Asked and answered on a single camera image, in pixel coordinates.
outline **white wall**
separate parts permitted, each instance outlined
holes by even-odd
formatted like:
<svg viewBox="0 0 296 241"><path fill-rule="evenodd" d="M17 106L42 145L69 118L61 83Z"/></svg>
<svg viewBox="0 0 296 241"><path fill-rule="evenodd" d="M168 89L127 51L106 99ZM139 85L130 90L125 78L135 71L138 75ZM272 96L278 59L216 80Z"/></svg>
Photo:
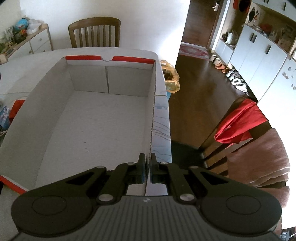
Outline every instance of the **white wall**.
<svg viewBox="0 0 296 241"><path fill-rule="evenodd" d="M70 48L68 26L80 19L121 20L120 46L154 51L175 65L190 0L20 0L29 17L48 23L54 49Z"/></svg>
<svg viewBox="0 0 296 241"><path fill-rule="evenodd" d="M21 19L20 0L6 0L0 5L0 38L3 31Z"/></svg>

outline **white container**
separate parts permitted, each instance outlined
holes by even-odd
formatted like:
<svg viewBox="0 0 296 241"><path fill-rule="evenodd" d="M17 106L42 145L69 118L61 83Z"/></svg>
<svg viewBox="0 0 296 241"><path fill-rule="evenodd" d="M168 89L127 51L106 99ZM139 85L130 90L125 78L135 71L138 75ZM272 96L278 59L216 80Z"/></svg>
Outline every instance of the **white container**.
<svg viewBox="0 0 296 241"><path fill-rule="evenodd" d="M137 162L140 153L148 159L156 75L154 59L62 58L11 124L0 148L2 177L30 190L99 165Z"/></svg>

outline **red doormat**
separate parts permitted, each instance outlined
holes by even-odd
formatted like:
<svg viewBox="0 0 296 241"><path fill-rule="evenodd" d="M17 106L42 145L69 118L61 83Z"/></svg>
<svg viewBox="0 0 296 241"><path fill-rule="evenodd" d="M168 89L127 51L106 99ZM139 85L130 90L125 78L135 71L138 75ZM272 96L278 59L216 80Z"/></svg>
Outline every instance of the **red doormat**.
<svg viewBox="0 0 296 241"><path fill-rule="evenodd" d="M185 43L181 43L179 54L210 60L207 49L198 45L188 45Z"/></svg>

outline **brown cloth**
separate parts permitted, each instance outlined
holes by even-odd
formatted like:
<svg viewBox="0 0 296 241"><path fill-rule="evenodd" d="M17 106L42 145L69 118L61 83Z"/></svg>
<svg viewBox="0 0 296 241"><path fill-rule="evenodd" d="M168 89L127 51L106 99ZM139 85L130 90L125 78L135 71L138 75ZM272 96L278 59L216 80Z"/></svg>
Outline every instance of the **brown cloth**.
<svg viewBox="0 0 296 241"><path fill-rule="evenodd" d="M281 189L276 188L260 188L261 190L273 195L281 204L281 207L286 207L290 196L290 188L288 186L282 187Z"/></svg>
<svg viewBox="0 0 296 241"><path fill-rule="evenodd" d="M227 165L229 178L254 187L287 180L290 172L285 147L275 129L228 154Z"/></svg>

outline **cabinet handle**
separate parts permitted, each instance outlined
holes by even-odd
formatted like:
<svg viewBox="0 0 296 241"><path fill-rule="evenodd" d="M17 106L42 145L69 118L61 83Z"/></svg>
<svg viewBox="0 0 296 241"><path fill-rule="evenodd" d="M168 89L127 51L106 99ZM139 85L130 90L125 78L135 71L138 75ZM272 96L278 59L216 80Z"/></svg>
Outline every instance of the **cabinet handle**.
<svg viewBox="0 0 296 241"><path fill-rule="evenodd" d="M250 39L251 42L252 42L253 37L254 37L254 33L252 33L252 35L251 35L251 39Z"/></svg>
<svg viewBox="0 0 296 241"><path fill-rule="evenodd" d="M268 50L267 50L266 54L269 53L270 49L271 49L271 45L268 47Z"/></svg>
<svg viewBox="0 0 296 241"><path fill-rule="evenodd" d="M257 38L257 35L255 35L255 38L253 39L252 43L255 43L256 38Z"/></svg>

